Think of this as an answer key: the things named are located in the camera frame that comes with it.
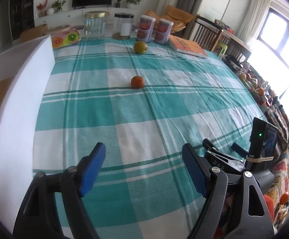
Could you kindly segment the small red-orange tangerine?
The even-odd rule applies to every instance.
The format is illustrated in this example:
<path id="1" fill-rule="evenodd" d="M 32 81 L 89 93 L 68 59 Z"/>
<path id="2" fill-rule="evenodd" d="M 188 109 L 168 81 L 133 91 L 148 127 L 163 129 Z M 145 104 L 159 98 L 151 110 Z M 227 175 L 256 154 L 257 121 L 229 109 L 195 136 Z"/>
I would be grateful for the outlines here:
<path id="1" fill-rule="evenodd" d="M 140 88 L 144 88 L 145 86 L 145 80 L 143 77 L 141 76 L 134 76 L 131 79 L 131 87 L 133 89 L 140 89 Z"/>

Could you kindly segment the teal checkered tablecloth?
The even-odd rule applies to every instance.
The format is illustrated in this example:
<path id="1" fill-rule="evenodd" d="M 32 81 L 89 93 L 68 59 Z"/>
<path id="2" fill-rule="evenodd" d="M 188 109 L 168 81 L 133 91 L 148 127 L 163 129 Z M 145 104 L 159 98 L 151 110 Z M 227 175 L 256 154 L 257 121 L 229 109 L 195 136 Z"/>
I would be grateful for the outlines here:
<path id="1" fill-rule="evenodd" d="M 249 147 L 264 115 L 242 82 L 214 54 L 199 58 L 134 39 L 81 40 L 54 51 L 42 97 L 33 170 L 59 173 L 98 142 L 106 158 L 84 205 L 101 238 L 186 238 L 204 199 L 182 161 L 209 139 L 225 153 Z M 133 89 L 141 76 L 144 88 Z"/>

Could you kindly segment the orange book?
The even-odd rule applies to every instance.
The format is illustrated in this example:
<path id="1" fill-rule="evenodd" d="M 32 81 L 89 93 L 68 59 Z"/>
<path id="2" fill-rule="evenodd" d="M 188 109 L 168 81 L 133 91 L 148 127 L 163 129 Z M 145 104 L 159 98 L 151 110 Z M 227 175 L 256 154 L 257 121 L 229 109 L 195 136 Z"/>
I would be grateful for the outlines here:
<path id="1" fill-rule="evenodd" d="M 169 36 L 169 46 L 176 52 L 184 53 L 200 58 L 207 58 L 205 51 L 194 41 L 179 38 L 173 35 Z"/>

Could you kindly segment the dark wooden dining chair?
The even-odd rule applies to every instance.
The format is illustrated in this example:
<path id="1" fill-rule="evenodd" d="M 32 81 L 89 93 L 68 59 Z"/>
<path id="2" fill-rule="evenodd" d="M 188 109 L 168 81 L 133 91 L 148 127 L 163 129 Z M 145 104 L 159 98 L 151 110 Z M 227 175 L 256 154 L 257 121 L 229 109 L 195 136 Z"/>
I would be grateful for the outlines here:
<path id="1" fill-rule="evenodd" d="M 190 40 L 195 41 L 202 49 L 219 53 L 224 44 L 225 55 L 234 56 L 239 62 L 247 61 L 251 56 L 251 48 L 228 30 L 216 23 L 196 16 Z"/>

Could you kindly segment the white cardboard box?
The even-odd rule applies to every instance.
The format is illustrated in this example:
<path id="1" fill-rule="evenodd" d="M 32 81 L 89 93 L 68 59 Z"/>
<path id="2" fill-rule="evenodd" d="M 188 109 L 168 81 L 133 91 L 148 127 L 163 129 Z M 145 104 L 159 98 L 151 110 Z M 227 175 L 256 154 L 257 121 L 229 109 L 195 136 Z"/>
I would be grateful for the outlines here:
<path id="1" fill-rule="evenodd" d="M 11 79 L 0 105 L 0 222 L 8 232 L 33 179 L 33 144 L 42 96 L 55 65 L 50 36 L 0 54 L 0 81 Z"/>

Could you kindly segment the red label can right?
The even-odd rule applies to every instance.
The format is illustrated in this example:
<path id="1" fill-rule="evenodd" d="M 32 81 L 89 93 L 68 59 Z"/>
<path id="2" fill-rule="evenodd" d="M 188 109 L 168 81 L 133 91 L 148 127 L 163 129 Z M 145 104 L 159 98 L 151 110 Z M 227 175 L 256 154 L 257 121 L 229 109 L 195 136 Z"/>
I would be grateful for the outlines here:
<path id="1" fill-rule="evenodd" d="M 174 23 L 161 18 L 156 30 L 154 42 L 160 45 L 166 45 Z"/>

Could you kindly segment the red label can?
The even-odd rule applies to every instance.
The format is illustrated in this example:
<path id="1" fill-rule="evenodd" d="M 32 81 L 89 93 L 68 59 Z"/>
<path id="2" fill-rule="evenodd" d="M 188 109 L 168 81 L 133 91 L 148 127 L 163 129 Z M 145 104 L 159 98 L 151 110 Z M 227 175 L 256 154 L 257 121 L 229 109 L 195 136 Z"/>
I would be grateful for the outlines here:
<path id="1" fill-rule="evenodd" d="M 161 18 L 156 30 L 154 42 L 160 45 L 166 45 L 174 23 Z"/>
<path id="2" fill-rule="evenodd" d="M 136 35 L 136 40 L 143 41 L 145 43 L 150 42 L 155 21 L 156 19 L 153 17 L 142 15 L 140 17 L 140 23 Z"/>

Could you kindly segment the green-yellow fruit on table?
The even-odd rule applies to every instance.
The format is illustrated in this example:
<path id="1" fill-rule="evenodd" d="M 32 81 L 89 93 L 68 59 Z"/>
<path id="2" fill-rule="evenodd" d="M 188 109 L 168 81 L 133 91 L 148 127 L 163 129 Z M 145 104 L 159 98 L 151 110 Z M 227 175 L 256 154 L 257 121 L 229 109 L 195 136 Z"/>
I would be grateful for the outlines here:
<path id="1" fill-rule="evenodd" d="M 143 41 L 137 41 L 133 46 L 133 50 L 136 54 L 143 55 L 147 52 L 148 46 Z"/>

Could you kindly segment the red label can left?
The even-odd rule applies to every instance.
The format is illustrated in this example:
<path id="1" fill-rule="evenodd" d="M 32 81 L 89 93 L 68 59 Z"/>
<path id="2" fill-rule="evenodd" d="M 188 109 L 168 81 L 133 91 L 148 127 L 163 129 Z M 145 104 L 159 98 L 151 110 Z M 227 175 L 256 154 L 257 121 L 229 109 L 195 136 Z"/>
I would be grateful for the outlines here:
<path id="1" fill-rule="evenodd" d="M 155 21 L 156 19 L 153 17 L 142 15 L 140 17 L 140 23 L 136 35 L 136 40 L 143 41 L 145 43 L 150 42 Z"/>

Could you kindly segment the clear jar black lid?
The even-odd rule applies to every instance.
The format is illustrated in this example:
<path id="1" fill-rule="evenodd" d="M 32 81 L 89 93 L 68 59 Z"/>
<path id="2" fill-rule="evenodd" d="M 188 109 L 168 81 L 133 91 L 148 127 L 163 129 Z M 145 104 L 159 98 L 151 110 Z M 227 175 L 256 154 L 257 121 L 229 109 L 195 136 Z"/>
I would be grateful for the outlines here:
<path id="1" fill-rule="evenodd" d="M 127 40 L 131 36 L 134 15 L 127 13 L 116 13 L 114 15 L 113 35 L 117 40 Z"/>

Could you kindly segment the potted green plant right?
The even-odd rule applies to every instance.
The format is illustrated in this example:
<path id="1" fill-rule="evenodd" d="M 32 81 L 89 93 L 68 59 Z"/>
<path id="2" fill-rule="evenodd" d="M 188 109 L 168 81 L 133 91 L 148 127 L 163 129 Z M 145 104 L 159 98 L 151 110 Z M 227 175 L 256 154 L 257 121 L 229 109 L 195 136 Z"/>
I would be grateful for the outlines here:
<path id="1" fill-rule="evenodd" d="M 144 0 L 124 0 L 128 9 L 134 9 L 137 5 L 141 4 Z"/>

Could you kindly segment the potted green plant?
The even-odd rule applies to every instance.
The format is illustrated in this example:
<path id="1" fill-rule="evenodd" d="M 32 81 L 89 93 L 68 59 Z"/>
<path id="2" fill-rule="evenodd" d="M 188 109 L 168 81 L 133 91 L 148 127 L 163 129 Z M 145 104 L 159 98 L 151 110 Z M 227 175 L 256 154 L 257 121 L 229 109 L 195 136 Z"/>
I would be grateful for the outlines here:
<path id="1" fill-rule="evenodd" d="M 128 9 L 134 9 L 137 5 L 141 4 L 144 0 L 124 0 Z"/>
<path id="2" fill-rule="evenodd" d="M 62 7 L 66 4 L 66 2 L 66 0 L 56 0 L 52 3 L 51 7 L 55 12 L 60 12 L 62 11 Z"/>

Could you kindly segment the fruit pattern tissue box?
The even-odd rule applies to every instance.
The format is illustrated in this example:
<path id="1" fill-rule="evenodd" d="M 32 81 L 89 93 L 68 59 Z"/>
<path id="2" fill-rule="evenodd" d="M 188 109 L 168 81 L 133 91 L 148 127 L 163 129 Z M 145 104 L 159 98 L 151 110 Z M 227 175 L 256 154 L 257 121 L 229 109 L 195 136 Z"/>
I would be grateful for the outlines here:
<path id="1" fill-rule="evenodd" d="M 51 39 L 52 48 L 57 50 L 78 43 L 81 39 L 80 31 L 77 29 L 69 29 L 68 31 L 52 35 Z"/>

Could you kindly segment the brown cardboard box on floor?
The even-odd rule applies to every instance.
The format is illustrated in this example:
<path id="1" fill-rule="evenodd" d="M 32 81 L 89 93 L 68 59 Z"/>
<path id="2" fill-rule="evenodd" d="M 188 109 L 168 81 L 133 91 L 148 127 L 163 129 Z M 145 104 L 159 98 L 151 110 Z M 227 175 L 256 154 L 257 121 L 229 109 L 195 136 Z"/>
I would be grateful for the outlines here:
<path id="1" fill-rule="evenodd" d="M 20 35 L 20 42 L 24 43 L 29 40 L 33 40 L 38 37 L 44 36 L 44 33 L 47 31 L 47 24 L 42 24 L 37 27 L 25 30 Z"/>

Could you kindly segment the clear glass jar gold lid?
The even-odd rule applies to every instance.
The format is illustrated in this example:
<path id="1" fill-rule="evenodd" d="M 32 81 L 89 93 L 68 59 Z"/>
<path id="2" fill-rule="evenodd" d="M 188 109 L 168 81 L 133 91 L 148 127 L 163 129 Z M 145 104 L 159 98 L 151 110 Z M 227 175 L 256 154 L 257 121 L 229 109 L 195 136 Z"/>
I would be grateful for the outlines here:
<path id="1" fill-rule="evenodd" d="M 99 39 L 104 36 L 107 12 L 89 11 L 84 13 L 84 37 Z"/>

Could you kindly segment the red flower bouquet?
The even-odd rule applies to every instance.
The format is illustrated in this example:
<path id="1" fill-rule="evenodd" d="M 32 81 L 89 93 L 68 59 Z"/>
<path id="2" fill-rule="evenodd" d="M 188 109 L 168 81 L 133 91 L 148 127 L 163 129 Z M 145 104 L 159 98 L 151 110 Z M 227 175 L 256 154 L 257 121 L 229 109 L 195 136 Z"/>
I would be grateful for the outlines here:
<path id="1" fill-rule="evenodd" d="M 48 0 L 45 0 L 45 2 L 40 3 L 36 6 L 39 17 L 44 17 L 46 14 L 46 6 L 47 6 Z"/>

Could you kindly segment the potted green plant left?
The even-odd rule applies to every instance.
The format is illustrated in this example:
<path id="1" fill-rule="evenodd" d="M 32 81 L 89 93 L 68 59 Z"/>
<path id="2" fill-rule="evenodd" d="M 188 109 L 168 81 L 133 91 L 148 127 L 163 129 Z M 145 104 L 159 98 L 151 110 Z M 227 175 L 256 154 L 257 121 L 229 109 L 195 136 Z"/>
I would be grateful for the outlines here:
<path id="1" fill-rule="evenodd" d="M 51 7 L 55 12 L 60 12 L 62 11 L 62 7 L 66 4 L 66 2 L 66 0 L 56 0 L 52 3 Z"/>

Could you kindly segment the dark glass display cabinet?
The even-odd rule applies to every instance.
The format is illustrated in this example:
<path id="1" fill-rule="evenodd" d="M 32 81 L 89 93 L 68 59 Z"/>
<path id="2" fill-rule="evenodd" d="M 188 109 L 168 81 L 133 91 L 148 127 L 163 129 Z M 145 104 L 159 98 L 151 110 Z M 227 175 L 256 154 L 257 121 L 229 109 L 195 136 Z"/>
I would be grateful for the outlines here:
<path id="1" fill-rule="evenodd" d="M 10 33 L 13 41 L 34 27 L 34 0 L 9 0 Z"/>

